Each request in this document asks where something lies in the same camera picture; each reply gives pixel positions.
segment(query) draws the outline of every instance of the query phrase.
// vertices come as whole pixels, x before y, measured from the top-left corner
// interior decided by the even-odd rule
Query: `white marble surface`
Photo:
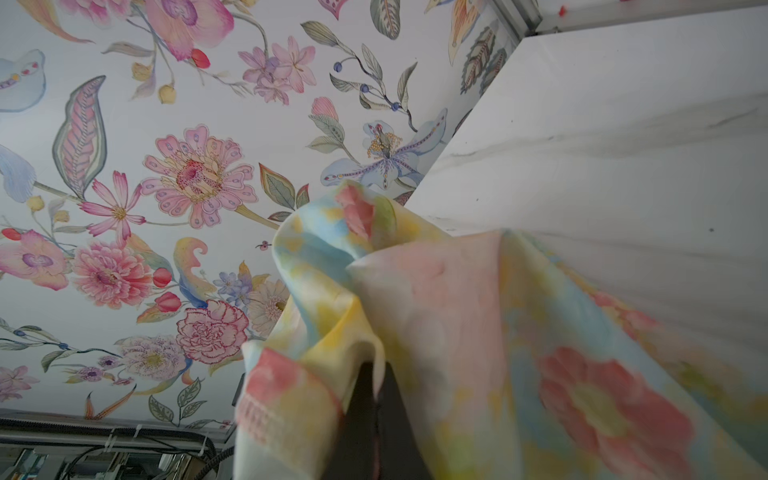
[[[768,369],[768,7],[526,38],[408,208]]]

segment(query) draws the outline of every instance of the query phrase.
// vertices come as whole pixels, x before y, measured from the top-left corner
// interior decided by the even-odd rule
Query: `floral wallpaper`
[[[404,204],[514,45],[486,0],[0,5],[0,414],[227,431],[275,230]]]

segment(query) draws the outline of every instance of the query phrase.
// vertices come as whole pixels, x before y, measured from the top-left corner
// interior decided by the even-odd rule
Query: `yellow bud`
[[[59,210],[53,216],[54,222],[67,223],[69,221],[69,212],[66,210]]]
[[[162,104],[173,104],[176,102],[176,90],[171,85],[163,85],[157,91],[157,96]]]
[[[152,69],[140,63],[131,65],[131,71],[134,73],[134,78],[139,81],[149,80],[149,77],[152,75]]]
[[[29,200],[27,200],[27,207],[33,212],[39,212],[45,208],[45,202],[40,198],[40,195],[35,195],[34,197],[29,197]]]

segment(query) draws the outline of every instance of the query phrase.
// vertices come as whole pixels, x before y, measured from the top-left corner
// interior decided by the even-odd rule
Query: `colorful cloth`
[[[374,392],[392,364],[437,479],[768,478],[760,372],[595,289],[526,233],[451,238],[349,182],[273,245],[292,299],[243,348],[237,480],[319,478],[365,361]]]

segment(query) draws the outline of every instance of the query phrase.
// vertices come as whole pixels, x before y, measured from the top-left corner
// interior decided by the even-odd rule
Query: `red object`
[[[181,308],[181,300],[173,292],[163,293],[154,302],[162,313],[175,312]]]
[[[210,60],[208,60],[208,56],[196,48],[192,50],[192,61],[195,65],[197,65],[198,68],[210,67]]]
[[[9,240],[21,240],[22,235],[14,228],[4,228],[2,234]]]
[[[164,268],[158,268],[154,271],[154,275],[152,275],[152,282],[158,288],[163,288],[169,284],[172,279],[173,275],[171,275],[170,272]]]

